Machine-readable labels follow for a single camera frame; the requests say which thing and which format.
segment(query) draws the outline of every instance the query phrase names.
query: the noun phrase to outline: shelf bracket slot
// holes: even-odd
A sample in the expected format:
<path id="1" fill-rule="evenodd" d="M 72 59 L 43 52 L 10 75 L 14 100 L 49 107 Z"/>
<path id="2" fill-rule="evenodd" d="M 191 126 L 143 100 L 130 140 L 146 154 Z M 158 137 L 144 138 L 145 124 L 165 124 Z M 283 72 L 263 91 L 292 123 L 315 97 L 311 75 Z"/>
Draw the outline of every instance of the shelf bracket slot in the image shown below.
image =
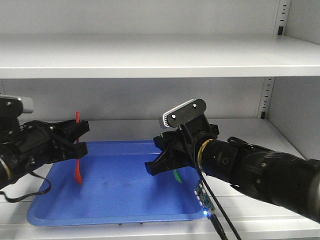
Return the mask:
<path id="1" fill-rule="evenodd" d="M 280 0 L 275 17 L 273 35 L 284 35 L 290 10 L 291 0 Z"/>
<path id="2" fill-rule="evenodd" d="M 265 119 L 267 117 L 274 84 L 275 77 L 264 78 L 257 118 Z"/>

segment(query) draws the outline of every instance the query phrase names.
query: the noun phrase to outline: white shelf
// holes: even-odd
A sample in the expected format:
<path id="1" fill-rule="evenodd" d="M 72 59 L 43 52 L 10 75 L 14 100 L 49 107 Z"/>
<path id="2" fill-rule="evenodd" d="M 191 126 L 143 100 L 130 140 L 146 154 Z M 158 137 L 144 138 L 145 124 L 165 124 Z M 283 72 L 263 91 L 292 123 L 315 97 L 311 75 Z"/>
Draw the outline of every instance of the white shelf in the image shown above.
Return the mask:
<path id="1" fill-rule="evenodd" d="M 266 119 L 212 119 L 221 132 L 219 139 L 225 141 L 230 136 L 242 138 L 249 143 L 263 145 L 276 151 L 300 156 L 297 150 Z M 90 132 L 83 141 L 92 140 L 132 140 L 151 139 L 157 135 L 157 120 L 90 121 Z M 122 129 L 135 129 L 127 133 Z M 46 175 L 50 166 L 43 166 L 38 173 Z M 211 188 L 219 198 L 242 239 L 294 239 L 311 238 L 320 235 L 320 225 L 282 207 L 264 203 L 241 195 L 228 183 L 213 177 L 207 178 Z M 37 191 L 41 181 L 25 176 L 17 184 L 6 187 L 6 192 L 17 197 L 26 192 Z M 4 202 L 0 196 L 0 240 L 208 240 L 219 239 L 212 224 L 205 218 L 182 222 L 155 222 L 144 224 L 102 224 L 83 226 L 37 227 L 26 220 L 30 199 L 21 203 Z M 233 236 L 221 213 L 217 211 L 228 239 Z"/>
<path id="2" fill-rule="evenodd" d="M 320 76 L 320 46 L 272 35 L 0 35 L 0 79 Z"/>

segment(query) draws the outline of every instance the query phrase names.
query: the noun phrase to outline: white wall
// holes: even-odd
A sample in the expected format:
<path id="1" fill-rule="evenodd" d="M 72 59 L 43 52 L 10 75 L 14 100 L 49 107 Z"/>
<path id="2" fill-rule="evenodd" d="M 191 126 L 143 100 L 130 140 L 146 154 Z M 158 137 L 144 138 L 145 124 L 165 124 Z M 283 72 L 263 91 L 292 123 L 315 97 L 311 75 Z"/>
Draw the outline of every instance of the white wall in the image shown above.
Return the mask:
<path id="1" fill-rule="evenodd" d="M 277 77 L 268 119 L 305 158 L 320 160 L 320 76 Z"/>
<path id="2" fill-rule="evenodd" d="M 320 44 L 320 1 L 291 0 L 285 35 Z"/>
<path id="3" fill-rule="evenodd" d="M 22 120 L 151 120 L 193 98 L 208 118 L 255 118 L 263 77 L 142 79 L 4 79 L 7 95 L 32 97 Z"/>
<path id="4" fill-rule="evenodd" d="M 0 0 L 1 34 L 272 34 L 279 0 Z"/>

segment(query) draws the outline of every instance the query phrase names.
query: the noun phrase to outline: red plastic piece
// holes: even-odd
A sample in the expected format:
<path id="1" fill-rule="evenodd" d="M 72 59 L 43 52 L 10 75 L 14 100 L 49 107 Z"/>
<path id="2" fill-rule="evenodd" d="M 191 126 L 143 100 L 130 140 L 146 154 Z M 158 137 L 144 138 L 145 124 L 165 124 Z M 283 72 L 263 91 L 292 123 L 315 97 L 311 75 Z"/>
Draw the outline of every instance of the red plastic piece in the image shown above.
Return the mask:
<path id="1" fill-rule="evenodd" d="M 79 121 L 80 121 L 79 111 L 76 111 L 75 112 L 75 122 L 79 123 Z M 82 177 L 80 174 L 80 160 L 79 159 L 75 160 L 74 178 L 78 184 L 80 184 L 80 185 L 82 184 Z"/>

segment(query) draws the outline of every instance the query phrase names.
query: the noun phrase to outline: plastic tray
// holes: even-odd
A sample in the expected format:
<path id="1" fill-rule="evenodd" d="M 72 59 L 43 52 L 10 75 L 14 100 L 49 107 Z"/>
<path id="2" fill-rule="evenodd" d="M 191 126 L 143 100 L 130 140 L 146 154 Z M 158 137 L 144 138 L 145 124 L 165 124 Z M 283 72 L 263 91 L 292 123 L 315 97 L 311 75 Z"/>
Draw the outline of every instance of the plastic tray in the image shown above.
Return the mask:
<path id="1" fill-rule="evenodd" d="M 36 196 L 28 221 L 36 226 L 70 226 L 167 221 L 202 218 L 194 189 L 199 180 L 191 167 L 151 176 L 144 162 L 160 150 L 153 141 L 88 142 L 80 160 L 83 184 L 76 183 L 74 159 L 55 163 L 47 178 L 52 190 Z M 43 182 L 41 190 L 47 187 Z"/>

